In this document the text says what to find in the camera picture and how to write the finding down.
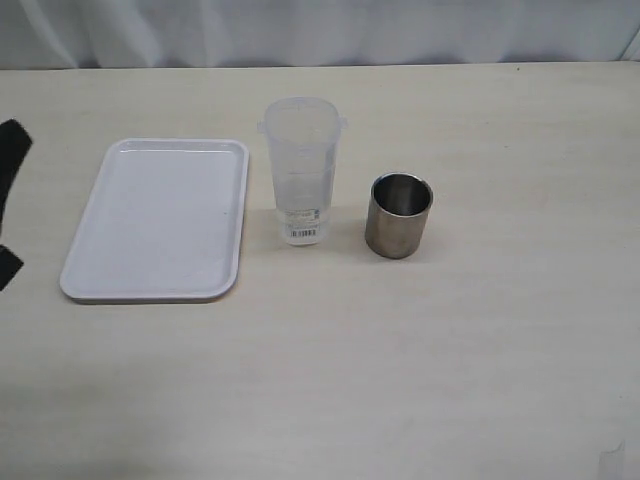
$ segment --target label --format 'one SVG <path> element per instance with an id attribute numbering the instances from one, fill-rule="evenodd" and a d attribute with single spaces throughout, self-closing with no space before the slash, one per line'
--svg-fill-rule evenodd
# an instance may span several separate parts
<path id="1" fill-rule="evenodd" d="M 291 238 L 313 237 L 318 234 L 320 210 L 288 210 L 284 215 Z"/>

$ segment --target white tray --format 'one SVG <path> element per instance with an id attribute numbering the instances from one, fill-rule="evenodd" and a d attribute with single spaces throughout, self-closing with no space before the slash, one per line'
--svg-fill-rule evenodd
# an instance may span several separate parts
<path id="1" fill-rule="evenodd" d="M 78 301 L 206 300 L 238 273 L 249 151 L 127 139 L 107 154 L 60 287 Z"/>

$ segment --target wooden table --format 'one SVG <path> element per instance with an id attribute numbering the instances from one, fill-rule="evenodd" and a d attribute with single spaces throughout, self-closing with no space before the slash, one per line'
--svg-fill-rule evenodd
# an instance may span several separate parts
<path id="1" fill-rule="evenodd" d="M 349 120 L 332 233 L 278 238 L 256 122 Z M 35 139 L 3 243 L 0 478 L 576 479 L 640 441 L 640 65 L 0 72 Z M 251 150 L 240 276 L 204 305 L 79 306 L 58 276 L 125 137 Z M 435 203 L 403 261 L 363 241 L 379 174 Z"/>

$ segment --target black object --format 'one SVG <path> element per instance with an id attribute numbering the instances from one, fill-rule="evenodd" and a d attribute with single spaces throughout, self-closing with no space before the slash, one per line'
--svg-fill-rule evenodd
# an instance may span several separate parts
<path id="1" fill-rule="evenodd" d="M 0 234 L 9 190 L 33 144 L 27 131 L 16 120 L 0 124 Z M 0 245 L 0 290 L 7 286 L 23 263 L 8 248 Z"/>

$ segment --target clear plastic cup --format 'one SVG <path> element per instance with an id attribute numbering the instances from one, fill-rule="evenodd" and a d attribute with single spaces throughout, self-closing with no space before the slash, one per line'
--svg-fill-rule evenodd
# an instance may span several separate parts
<path id="1" fill-rule="evenodd" d="M 336 147 L 346 121 L 321 98 L 272 103 L 258 129 L 269 142 L 280 234 L 290 245 L 311 245 L 328 233 Z"/>

